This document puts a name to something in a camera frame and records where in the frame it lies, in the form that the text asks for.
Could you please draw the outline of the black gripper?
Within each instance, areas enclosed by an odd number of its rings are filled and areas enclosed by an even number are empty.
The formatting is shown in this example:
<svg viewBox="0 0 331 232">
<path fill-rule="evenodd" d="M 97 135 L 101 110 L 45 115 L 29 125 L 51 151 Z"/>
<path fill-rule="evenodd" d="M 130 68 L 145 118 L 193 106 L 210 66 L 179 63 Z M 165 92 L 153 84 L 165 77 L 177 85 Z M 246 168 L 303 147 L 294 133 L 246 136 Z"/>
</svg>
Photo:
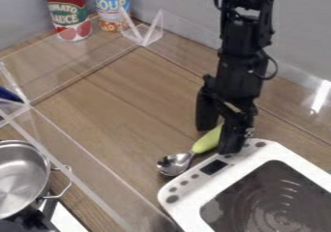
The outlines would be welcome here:
<svg viewBox="0 0 331 232">
<path fill-rule="evenodd" d="M 220 58 L 216 75 L 203 77 L 203 87 L 197 96 L 196 126 L 199 131 L 210 131 L 224 117 L 218 151 L 220 155 L 240 151 L 246 139 L 254 133 L 254 100 L 260 97 L 266 80 L 266 56 L 247 57 L 224 55 Z M 236 113 L 227 102 L 243 113 Z"/>
</svg>

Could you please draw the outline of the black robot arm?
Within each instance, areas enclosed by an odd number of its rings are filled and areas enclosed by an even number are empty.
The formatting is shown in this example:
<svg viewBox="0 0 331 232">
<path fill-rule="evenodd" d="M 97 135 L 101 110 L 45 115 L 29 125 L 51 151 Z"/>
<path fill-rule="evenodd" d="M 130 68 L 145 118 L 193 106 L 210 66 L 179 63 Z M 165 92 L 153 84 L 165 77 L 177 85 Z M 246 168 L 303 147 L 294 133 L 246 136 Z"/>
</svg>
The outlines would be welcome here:
<svg viewBox="0 0 331 232">
<path fill-rule="evenodd" d="M 197 95 L 196 126 L 200 131 L 222 128 L 222 155 L 240 151 L 255 131 L 263 83 L 275 78 L 267 68 L 277 60 L 266 52 L 275 33 L 275 0 L 214 0 L 222 13 L 219 66 L 215 75 L 203 77 Z"/>
</svg>

